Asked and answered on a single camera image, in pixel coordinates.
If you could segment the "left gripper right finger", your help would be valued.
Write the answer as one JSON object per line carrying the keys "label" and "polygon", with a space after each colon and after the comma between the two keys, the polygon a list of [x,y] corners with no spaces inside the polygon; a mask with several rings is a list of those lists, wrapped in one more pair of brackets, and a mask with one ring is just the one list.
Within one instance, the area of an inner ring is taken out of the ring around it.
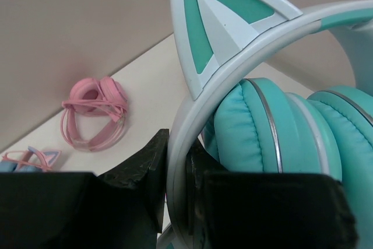
{"label": "left gripper right finger", "polygon": [[356,248],[342,185],[321,174],[226,170],[196,141],[186,156],[193,248]]}

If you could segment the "pink blue cat headphones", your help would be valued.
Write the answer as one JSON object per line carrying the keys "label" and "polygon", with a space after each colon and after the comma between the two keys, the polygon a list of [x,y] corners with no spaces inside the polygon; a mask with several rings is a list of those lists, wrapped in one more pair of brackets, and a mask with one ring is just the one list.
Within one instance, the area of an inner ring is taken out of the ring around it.
{"label": "pink blue cat headphones", "polygon": [[1,157],[1,173],[49,172],[61,155],[60,150],[38,150],[28,146],[26,150],[5,152]]}

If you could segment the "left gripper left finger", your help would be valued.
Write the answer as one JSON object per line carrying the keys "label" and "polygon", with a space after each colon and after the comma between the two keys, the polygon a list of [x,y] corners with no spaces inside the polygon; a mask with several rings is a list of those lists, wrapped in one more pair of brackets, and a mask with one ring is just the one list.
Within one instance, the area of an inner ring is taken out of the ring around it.
{"label": "left gripper left finger", "polygon": [[155,248],[169,131],[100,176],[2,173],[2,248]]}

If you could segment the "teal cat ear headphones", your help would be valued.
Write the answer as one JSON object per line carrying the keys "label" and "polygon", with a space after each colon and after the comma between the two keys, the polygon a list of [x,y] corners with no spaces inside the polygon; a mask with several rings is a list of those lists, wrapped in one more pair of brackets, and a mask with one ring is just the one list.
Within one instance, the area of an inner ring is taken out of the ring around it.
{"label": "teal cat ear headphones", "polygon": [[[173,233],[192,247],[186,158],[203,136],[230,171],[323,173],[343,183],[358,248],[372,247],[372,1],[298,9],[288,0],[171,0],[175,44],[189,89],[168,144],[166,194]],[[287,45],[329,30],[356,86],[302,98],[245,75]]]}

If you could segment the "pink over-ear headphones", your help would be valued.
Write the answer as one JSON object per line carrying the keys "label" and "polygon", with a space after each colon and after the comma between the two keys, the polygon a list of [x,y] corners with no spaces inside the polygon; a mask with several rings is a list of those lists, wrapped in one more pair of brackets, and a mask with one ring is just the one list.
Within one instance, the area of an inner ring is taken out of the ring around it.
{"label": "pink over-ear headphones", "polygon": [[[71,88],[62,102],[60,130],[63,139],[76,150],[98,152],[114,146],[123,136],[128,113],[128,96],[111,77],[84,78]],[[109,117],[109,123],[94,137],[85,140],[78,130],[76,115]]]}

